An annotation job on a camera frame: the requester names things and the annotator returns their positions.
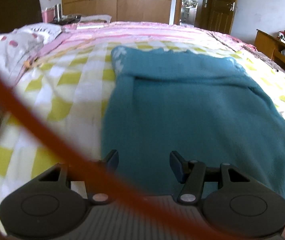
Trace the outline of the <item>pink striped bed sheet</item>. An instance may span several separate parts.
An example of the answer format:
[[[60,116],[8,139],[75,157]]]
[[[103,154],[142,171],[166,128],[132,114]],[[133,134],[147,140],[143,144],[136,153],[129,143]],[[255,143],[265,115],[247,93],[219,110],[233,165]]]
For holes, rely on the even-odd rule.
[[[31,31],[43,36],[43,47],[29,53],[27,58],[29,64],[56,49],[63,50],[80,44],[107,42],[186,42],[191,44],[199,43],[201,46],[210,49],[215,48],[215,42],[219,42],[234,52],[243,49],[250,52],[257,51],[257,48],[252,44],[247,44],[228,34],[152,22],[89,22],[67,24],[62,27],[49,23],[37,23],[26,25],[20,30],[24,32]]]

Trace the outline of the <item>silver thermos flask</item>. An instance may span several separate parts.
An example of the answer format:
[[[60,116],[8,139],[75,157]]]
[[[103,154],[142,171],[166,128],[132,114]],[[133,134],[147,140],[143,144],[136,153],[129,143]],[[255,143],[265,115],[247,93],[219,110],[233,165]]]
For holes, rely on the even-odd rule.
[[[61,18],[62,18],[62,10],[61,10],[61,4],[60,3],[57,3],[55,5],[55,21],[59,22],[61,21]]]

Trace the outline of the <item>teal knitted sweater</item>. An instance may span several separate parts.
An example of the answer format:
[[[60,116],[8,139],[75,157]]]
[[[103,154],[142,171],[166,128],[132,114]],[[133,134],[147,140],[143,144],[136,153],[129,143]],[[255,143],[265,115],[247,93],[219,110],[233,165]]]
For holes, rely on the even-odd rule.
[[[210,167],[230,163],[285,198],[285,119],[234,59],[125,46],[111,59],[101,154],[119,152],[119,177],[144,193],[174,194],[177,151]]]

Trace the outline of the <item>white pink dotted pillow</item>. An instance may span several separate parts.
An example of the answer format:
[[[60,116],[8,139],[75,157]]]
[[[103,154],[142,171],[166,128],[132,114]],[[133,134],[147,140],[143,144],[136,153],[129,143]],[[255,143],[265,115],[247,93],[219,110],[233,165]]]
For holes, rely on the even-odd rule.
[[[17,83],[25,61],[62,33],[62,27],[50,23],[25,25],[0,34],[0,78],[8,86]]]

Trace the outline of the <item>dark wooden door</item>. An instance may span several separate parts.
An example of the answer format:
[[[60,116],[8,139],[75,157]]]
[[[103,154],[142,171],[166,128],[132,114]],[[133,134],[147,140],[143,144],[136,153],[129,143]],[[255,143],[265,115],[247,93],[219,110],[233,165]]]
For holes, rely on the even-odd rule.
[[[198,0],[194,26],[230,34],[237,0]]]

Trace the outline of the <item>wooden sideboard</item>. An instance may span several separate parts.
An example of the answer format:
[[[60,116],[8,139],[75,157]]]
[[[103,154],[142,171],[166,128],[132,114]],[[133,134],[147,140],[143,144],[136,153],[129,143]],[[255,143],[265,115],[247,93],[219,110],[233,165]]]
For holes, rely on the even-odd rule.
[[[258,30],[254,46],[256,49],[266,55],[271,61],[275,62],[285,71],[285,43],[271,35]]]

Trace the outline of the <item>grey folded cloth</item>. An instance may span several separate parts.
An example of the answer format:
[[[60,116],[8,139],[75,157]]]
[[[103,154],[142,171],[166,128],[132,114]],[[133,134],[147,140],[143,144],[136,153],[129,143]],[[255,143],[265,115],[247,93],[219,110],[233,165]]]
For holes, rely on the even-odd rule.
[[[112,16],[110,15],[92,15],[92,16],[81,16],[79,23],[110,23]]]

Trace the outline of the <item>yellow white checkered blanket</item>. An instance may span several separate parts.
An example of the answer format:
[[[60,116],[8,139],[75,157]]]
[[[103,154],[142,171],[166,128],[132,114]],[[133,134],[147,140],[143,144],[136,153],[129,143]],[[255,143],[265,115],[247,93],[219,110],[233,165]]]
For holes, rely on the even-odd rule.
[[[117,42],[59,46],[27,71],[16,92],[49,126],[74,139],[91,157],[100,156],[101,118],[114,88],[111,52]],[[232,49],[217,40],[200,42],[143,41],[128,46],[144,51],[189,50],[214,57],[232,57],[268,94],[285,119],[285,73],[262,56]],[[10,115],[0,126],[0,202],[57,159]]]

